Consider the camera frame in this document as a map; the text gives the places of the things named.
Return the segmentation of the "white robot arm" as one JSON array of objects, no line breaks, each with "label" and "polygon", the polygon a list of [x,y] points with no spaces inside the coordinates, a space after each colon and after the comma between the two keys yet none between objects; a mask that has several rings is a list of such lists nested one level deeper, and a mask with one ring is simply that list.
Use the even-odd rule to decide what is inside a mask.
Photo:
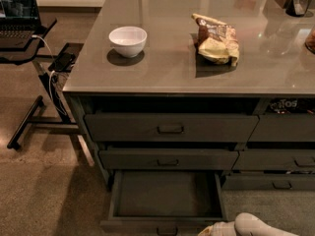
[{"label": "white robot arm", "polygon": [[272,227],[257,216],[242,212],[231,222],[217,222],[207,226],[197,236],[298,236]]}]

